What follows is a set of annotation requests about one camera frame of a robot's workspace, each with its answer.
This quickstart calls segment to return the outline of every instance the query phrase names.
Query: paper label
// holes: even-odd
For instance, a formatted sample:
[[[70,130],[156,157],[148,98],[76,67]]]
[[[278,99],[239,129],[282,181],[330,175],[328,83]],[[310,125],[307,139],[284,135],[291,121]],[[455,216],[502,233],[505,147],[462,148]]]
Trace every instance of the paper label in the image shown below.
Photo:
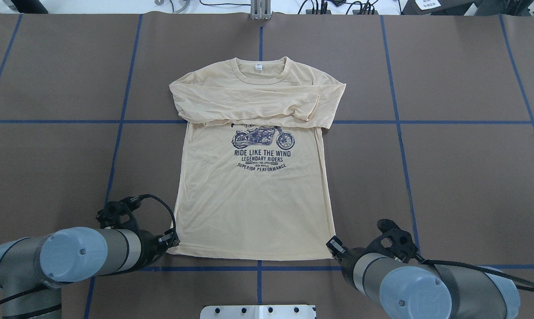
[[[415,0],[421,10],[428,10],[441,6],[438,0]]]

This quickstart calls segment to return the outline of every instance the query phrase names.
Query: black cable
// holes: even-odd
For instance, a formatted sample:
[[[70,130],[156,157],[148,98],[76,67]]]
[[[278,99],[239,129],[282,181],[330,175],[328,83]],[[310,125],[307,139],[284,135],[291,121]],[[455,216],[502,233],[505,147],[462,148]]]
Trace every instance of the black cable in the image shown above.
[[[472,270],[477,270],[477,271],[485,272],[487,274],[492,274],[492,275],[504,277],[504,278],[516,281],[518,283],[529,285],[530,287],[526,287],[526,286],[523,286],[523,285],[517,285],[517,284],[515,286],[517,287],[517,289],[534,292],[534,282],[532,282],[532,281],[528,281],[528,280],[520,278],[520,277],[515,277],[515,276],[512,276],[512,275],[508,275],[508,274],[505,274],[504,272],[500,272],[500,271],[496,271],[496,270],[492,270],[492,269],[487,269],[487,268],[480,267],[480,266],[470,265],[469,263],[451,262],[451,261],[435,261],[435,260],[427,259],[427,260],[423,261],[422,264],[423,265],[431,265],[431,266],[432,265],[455,266],[455,267],[463,267],[463,268],[468,268],[468,269],[472,269]]]
[[[375,4],[378,2],[379,0],[375,0],[374,3],[370,4],[370,7],[368,9],[368,14],[375,14]]]
[[[251,4],[205,4],[200,0],[200,4],[204,6],[251,6]]]
[[[170,206],[166,204],[166,202],[164,202],[161,198],[158,198],[157,196],[155,196],[153,194],[144,194],[144,195],[140,195],[138,197],[141,198],[141,199],[153,198],[157,202],[160,202],[164,206],[164,208],[166,208],[166,210],[168,210],[168,212],[170,213],[170,218],[172,218],[172,228],[174,230],[176,229],[176,220],[174,220],[174,212],[172,211]]]
[[[304,0],[303,1],[303,4],[301,4],[301,7],[299,8],[299,12],[297,12],[297,14],[301,14],[301,10],[302,10],[302,8],[304,7],[304,4],[306,4],[307,1],[308,0]]]
[[[366,10],[369,13],[369,10],[370,10],[370,2],[369,1],[364,3],[364,8],[362,10],[360,10],[360,12],[358,12],[358,14],[366,14]]]
[[[364,5],[364,4],[362,4],[361,1],[354,1],[354,2],[350,3],[350,6],[348,7],[348,10],[346,10],[346,14],[348,14],[350,12],[350,9],[352,8],[352,6],[354,4],[359,4],[360,5],[360,11],[362,10],[362,6]]]
[[[38,287],[35,287],[33,289],[29,289],[29,290],[26,290],[24,292],[20,292],[20,293],[16,293],[12,296],[9,296],[9,297],[6,297],[6,298],[3,298],[0,300],[0,305],[8,302],[8,301],[12,301],[13,299],[17,299],[19,297],[22,297],[24,295],[28,295],[30,293],[34,293],[34,292],[38,292],[38,291],[42,291],[42,290],[45,290],[45,289],[48,289],[49,287],[45,286],[45,285],[40,285]]]

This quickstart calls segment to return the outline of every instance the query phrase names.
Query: neckline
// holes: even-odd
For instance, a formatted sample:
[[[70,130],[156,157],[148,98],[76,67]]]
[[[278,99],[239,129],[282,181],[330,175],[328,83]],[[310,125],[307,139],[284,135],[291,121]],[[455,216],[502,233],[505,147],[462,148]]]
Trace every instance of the neckline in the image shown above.
[[[241,72],[241,70],[239,69],[239,67],[237,66],[238,63],[244,63],[244,64],[279,64],[281,62],[285,65],[285,67],[283,68],[283,72],[281,72],[276,77],[269,78],[269,79],[254,79],[254,78],[246,77],[245,74],[243,74]],[[259,84],[259,85],[261,85],[261,84],[263,84],[263,85],[275,84],[275,83],[279,83],[280,81],[283,81],[283,79],[285,79],[287,77],[287,75],[289,74],[289,69],[291,67],[291,63],[292,62],[293,61],[291,59],[289,59],[288,57],[282,57],[279,60],[273,60],[273,61],[247,61],[247,60],[241,60],[240,58],[236,58],[236,57],[230,60],[230,64],[231,64],[231,67],[232,67],[232,70],[233,70],[233,74],[235,74],[235,76],[237,76],[238,79],[240,79],[241,81],[243,81],[245,83]]]

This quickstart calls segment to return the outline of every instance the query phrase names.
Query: folded sleeve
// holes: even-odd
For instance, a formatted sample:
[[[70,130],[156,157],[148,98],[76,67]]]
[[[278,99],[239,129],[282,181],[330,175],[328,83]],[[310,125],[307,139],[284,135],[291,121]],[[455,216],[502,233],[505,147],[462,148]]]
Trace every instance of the folded sleeve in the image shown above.
[[[189,73],[169,88],[178,115],[191,123],[263,123],[293,117],[293,121],[304,123],[302,127],[329,128],[345,84],[212,87],[199,85],[194,73]]]

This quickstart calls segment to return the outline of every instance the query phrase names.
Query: metal bracket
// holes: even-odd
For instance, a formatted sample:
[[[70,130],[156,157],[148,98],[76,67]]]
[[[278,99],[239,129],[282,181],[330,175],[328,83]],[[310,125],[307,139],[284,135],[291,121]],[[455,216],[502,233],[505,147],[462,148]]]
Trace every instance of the metal bracket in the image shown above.
[[[315,305],[207,306],[200,319],[316,319]]]
[[[271,0],[251,0],[251,20],[270,20],[271,13]]]

